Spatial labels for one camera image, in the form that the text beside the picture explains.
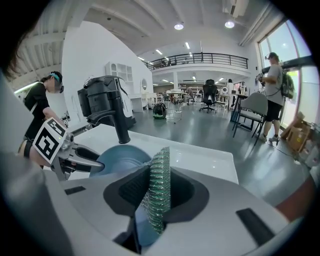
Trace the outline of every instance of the polished floor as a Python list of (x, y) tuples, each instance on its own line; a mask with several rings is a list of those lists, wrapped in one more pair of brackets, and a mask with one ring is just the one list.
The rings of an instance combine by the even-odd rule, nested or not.
[[(309, 175), (303, 166), (295, 163), (285, 142), (280, 142), (275, 148), (270, 142), (258, 141), (253, 147), (253, 131), (238, 128), (232, 138), (231, 113), (223, 115), (222, 111), (216, 114), (199, 112), (200, 107), (199, 104), (184, 106), (182, 119), (176, 124), (164, 119), (154, 119), (152, 110), (134, 113), (136, 124), (130, 130), (232, 153), (239, 184), (272, 206), (286, 199)], [(269, 136), (273, 136), (273, 133), (271, 128)]]

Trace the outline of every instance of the white chair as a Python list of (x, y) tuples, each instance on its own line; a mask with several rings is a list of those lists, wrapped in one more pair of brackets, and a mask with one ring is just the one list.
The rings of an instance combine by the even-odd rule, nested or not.
[(262, 127), (265, 123), (265, 118), (268, 112), (268, 99), (267, 97), (259, 92), (254, 92), (252, 93), (248, 98), (241, 100), (240, 104), (238, 104), (239, 108), (238, 108), (238, 118), (237, 121), (234, 123), (233, 129), (234, 133), (233, 133), (233, 138), (236, 135), (236, 131), (238, 128), (238, 124), (239, 124), (239, 119), (240, 117), (244, 117), (244, 118), (248, 118), (251, 119), (253, 121), (257, 121), (258, 125), (256, 126), (254, 133), (252, 135), (252, 137), (255, 135), (258, 127), (259, 131), (258, 131), (258, 136), (255, 140), (254, 146), (257, 144), (258, 138), (260, 136)]

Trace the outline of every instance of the railing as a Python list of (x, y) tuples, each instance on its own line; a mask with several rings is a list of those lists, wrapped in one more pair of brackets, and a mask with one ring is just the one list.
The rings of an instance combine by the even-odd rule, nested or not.
[(149, 63), (145, 63), (145, 65), (149, 70), (155, 70), (169, 66), (197, 63), (223, 64), (248, 69), (247, 58), (222, 53), (202, 52), (164, 57), (156, 59), (154, 61), (150, 61)]

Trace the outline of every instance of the sneaker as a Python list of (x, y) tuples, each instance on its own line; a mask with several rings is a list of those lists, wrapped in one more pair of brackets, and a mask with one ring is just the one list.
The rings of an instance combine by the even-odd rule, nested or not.
[(264, 143), (266, 143), (267, 142), (267, 137), (265, 137), (263, 134), (260, 134), (259, 140), (261, 140)]
[(273, 136), (272, 138), (269, 138), (270, 142), (277, 142), (279, 140), (279, 137)]

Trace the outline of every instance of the white cabinet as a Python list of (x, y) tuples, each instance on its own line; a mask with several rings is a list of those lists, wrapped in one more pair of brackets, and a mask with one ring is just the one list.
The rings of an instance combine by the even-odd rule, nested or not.
[(130, 95), (134, 93), (134, 80), (132, 75), (132, 67), (124, 64), (108, 62), (105, 65), (105, 74), (107, 76), (120, 77), (124, 80), (125, 86), (123, 89)]

